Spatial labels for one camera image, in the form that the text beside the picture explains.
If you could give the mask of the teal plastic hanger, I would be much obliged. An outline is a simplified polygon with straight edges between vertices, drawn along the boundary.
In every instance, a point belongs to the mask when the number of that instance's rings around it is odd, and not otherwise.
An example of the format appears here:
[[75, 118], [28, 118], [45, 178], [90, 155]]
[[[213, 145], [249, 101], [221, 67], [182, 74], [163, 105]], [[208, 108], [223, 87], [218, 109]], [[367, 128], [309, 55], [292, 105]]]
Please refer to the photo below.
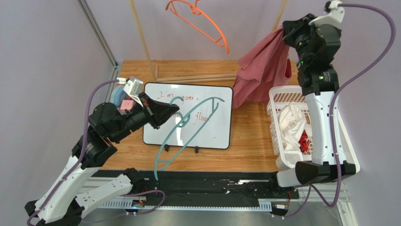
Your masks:
[[[197, 135], [203, 130], [203, 128], [210, 122], [210, 119], [215, 115], [218, 111], [220, 104], [224, 103], [225, 100], [220, 97], [208, 97], [201, 100], [199, 103], [191, 107], [186, 113], [181, 113], [178, 111], [176, 114], [179, 116], [175, 121], [175, 125], [171, 128], [169, 133], [166, 135], [163, 142], [160, 144], [160, 147], [156, 153], [156, 157], [154, 159], [153, 164], [153, 176], [158, 181], [159, 180], [159, 172], [164, 171], [168, 166], [172, 164], [172, 162], [180, 155], [181, 152], [197, 137]], [[191, 136], [187, 136], [185, 140], [183, 140], [182, 132], [189, 126], [192, 121], [192, 114], [197, 111], [199, 108], [205, 106], [207, 103], [210, 103], [210, 114], [207, 119], [199, 126], [196, 127], [196, 130], [192, 133]], [[180, 147], [179, 151], [174, 154], [168, 160], [161, 159], [161, 153], [164, 148], [168, 145], [168, 142], [175, 137], [177, 140], [177, 146]]]

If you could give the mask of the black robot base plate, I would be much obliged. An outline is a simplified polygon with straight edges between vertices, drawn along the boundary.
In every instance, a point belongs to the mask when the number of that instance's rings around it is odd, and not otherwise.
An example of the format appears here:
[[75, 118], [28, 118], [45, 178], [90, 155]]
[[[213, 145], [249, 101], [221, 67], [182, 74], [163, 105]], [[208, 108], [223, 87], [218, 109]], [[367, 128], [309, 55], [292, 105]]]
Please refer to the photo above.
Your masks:
[[[294, 188], [279, 188], [271, 172], [160, 171], [158, 181], [153, 171], [143, 170], [139, 175], [143, 181], [131, 194], [159, 191], [146, 195], [148, 205], [162, 201], [163, 207], [251, 208], [258, 207], [261, 199], [287, 202], [300, 197]], [[166, 195], [164, 200], [160, 191]]]

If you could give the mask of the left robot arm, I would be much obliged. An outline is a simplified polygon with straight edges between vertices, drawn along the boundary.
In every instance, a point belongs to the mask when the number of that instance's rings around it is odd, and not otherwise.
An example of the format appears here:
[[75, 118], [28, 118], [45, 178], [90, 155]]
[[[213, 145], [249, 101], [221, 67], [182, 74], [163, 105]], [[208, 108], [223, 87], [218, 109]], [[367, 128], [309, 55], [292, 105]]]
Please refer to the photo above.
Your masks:
[[89, 125], [72, 149], [67, 165], [49, 191], [30, 201], [25, 210], [40, 226], [76, 226], [97, 207], [115, 197], [144, 192], [144, 178], [135, 168], [126, 169], [111, 182], [81, 193], [91, 178], [117, 152], [116, 144], [149, 124], [155, 129], [178, 112], [176, 104], [159, 102], [145, 93], [139, 103], [120, 113], [110, 102], [99, 104], [88, 117]]

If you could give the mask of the orange plastic hanger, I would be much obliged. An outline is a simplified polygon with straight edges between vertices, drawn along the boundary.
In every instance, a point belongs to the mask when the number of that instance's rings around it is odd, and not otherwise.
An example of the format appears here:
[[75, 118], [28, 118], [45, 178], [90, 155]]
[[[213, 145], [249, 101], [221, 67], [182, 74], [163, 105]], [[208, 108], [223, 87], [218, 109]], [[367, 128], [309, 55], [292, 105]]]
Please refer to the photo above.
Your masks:
[[165, 6], [165, 10], [224, 49], [227, 55], [230, 54], [230, 45], [225, 30], [199, 7], [198, 0], [170, 0]]

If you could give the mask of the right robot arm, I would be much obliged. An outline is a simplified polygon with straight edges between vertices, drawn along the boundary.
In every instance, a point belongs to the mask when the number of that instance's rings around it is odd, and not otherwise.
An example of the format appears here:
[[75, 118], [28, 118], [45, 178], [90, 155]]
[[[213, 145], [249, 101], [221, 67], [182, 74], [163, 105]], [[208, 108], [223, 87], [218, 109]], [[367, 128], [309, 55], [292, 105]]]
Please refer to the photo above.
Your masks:
[[332, 61], [341, 46], [341, 30], [308, 14], [299, 20], [283, 22], [283, 41], [299, 58], [298, 82], [309, 110], [313, 134], [310, 161], [299, 161], [294, 168], [277, 173], [281, 187], [322, 184], [349, 178], [356, 165], [344, 153], [338, 124], [339, 79]]

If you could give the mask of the red t-shirt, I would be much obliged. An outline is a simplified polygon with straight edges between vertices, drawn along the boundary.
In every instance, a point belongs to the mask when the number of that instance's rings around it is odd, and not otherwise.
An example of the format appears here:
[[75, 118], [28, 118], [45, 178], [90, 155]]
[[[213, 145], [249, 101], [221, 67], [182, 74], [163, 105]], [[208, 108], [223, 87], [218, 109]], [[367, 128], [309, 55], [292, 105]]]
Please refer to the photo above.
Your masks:
[[233, 109], [246, 100], [267, 104], [270, 89], [289, 82], [292, 76], [289, 46], [282, 38], [280, 26], [237, 61], [240, 68], [233, 84]]

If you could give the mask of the white Coca-Cola t-shirt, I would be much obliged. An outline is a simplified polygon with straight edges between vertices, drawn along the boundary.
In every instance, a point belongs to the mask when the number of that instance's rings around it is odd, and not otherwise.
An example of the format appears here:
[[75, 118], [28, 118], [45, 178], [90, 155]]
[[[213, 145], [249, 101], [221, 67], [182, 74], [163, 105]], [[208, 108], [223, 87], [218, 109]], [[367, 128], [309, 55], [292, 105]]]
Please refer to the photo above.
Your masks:
[[278, 114], [280, 135], [284, 150], [300, 151], [298, 143], [305, 130], [311, 141], [312, 127], [307, 123], [305, 113], [294, 102], [284, 106]]

